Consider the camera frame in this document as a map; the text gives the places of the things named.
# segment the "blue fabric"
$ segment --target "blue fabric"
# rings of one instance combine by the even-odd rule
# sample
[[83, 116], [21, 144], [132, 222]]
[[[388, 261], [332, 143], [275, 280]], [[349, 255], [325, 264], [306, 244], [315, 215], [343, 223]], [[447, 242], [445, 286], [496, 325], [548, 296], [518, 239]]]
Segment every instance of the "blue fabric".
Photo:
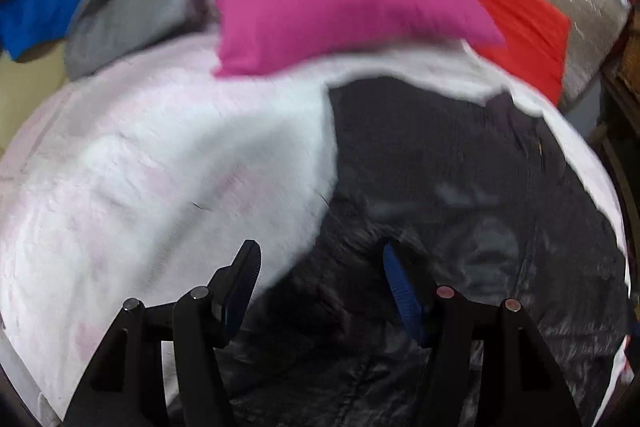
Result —
[[65, 36], [80, 0], [6, 0], [0, 4], [0, 41], [12, 59], [40, 42]]

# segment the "round metal bolt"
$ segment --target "round metal bolt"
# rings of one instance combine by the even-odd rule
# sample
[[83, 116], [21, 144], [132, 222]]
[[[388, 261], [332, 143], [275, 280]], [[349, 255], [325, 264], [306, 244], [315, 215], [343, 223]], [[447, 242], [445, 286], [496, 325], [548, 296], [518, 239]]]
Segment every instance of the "round metal bolt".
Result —
[[436, 293], [438, 294], [438, 297], [442, 299], [450, 299], [456, 294], [455, 290], [448, 286], [438, 286]]
[[194, 299], [204, 299], [207, 295], [209, 295], [209, 288], [206, 286], [196, 286], [193, 290], [191, 290], [190, 295]]
[[522, 306], [516, 299], [507, 299], [504, 302], [504, 307], [507, 308], [510, 312], [519, 312]]
[[135, 297], [131, 297], [122, 303], [122, 309], [126, 312], [135, 310], [138, 306], [140, 306], [140, 301]]

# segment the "red folded fabric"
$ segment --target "red folded fabric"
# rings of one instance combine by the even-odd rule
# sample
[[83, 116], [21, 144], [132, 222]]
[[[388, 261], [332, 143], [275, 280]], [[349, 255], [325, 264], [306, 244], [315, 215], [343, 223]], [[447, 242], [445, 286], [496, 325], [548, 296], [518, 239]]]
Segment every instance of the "red folded fabric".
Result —
[[474, 46], [558, 105], [571, 19], [546, 0], [479, 0], [504, 35], [506, 47]]

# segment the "black fabric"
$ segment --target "black fabric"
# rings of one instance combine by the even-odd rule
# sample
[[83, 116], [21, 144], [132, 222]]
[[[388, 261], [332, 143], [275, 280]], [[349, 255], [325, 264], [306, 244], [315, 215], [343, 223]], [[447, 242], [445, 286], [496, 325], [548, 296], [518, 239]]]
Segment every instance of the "black fabric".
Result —
[[[429, 350], [386, 283], [387, 237], [467, 298], [519, 299], [590, 425], [627, 330], [625, 264], [543, 120], [392, 78], [332, 89], [338, 181], [311, 251], [217, 356], [241, 425], [404, 426]], [[481, 352], [462, 425], [472, 425]]]

